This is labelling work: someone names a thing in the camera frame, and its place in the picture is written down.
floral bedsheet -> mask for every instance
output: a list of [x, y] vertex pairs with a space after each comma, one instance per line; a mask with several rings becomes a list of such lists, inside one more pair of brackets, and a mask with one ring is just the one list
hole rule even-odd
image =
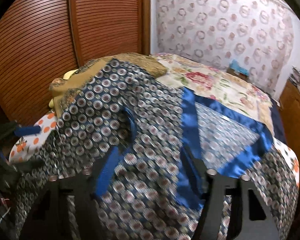
[[157, 78], [162, 84], [174, 88], [186, 86], [199, 96], [215, 99], [240, 114], [264, 123], [274, 135], [271, 100], [254, 85], [175, 54], [158, 53], [151, 57], [168, 69], [164, 76]]

